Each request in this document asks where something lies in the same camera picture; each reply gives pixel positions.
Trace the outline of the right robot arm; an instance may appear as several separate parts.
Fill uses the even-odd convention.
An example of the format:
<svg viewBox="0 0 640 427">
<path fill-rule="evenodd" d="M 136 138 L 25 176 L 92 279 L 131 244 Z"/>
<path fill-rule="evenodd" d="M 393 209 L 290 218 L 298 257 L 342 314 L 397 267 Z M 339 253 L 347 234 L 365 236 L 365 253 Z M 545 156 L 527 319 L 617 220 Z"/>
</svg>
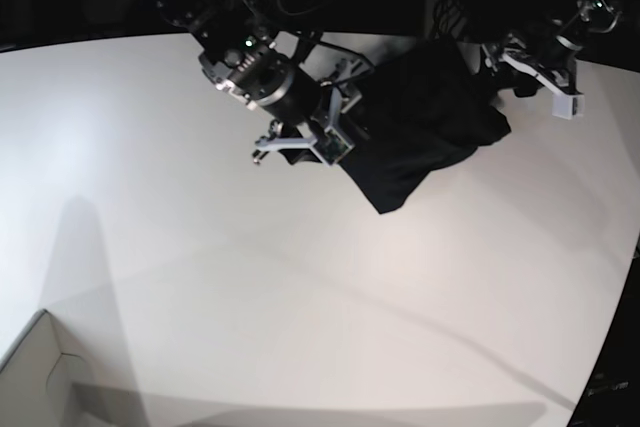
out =
<svg viewBox="0 0 640 427">
<path fill-rule="evenodd" d="M 202 47 L 202 72 L 220 92 L 250 110 L 268 113 L 268 131 L 255 142 L 255 164 L 279 152 L 295 164 L 342 161 L 355 147 L 340 121 L 361 99 L 356 83 L 374 64 L 318 32 L 293 32 L 268 0 L 154 0 L 161 16 Z M 276 49 L 293 33 L 292 55 Z"/>
</svg>

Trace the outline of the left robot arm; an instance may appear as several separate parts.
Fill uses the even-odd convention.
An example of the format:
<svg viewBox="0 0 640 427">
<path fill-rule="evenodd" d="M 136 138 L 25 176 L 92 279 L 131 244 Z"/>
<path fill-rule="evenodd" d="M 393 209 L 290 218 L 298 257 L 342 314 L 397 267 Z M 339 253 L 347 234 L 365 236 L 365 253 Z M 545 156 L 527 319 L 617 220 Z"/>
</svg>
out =
<svg viewBox="0 0 640 427">
<path fill-rule="evenodd" d="M 500 9 L 508 26 L 504 36 L 481 45 L 486 67 L 518 97 L 544 88 L 552 114 L 571 120 L 583 115 L 584 95 L 577 85 L 577 55 L 593 36 L 620 22 L 615 0 L 509 0 Z"/>
</svg>

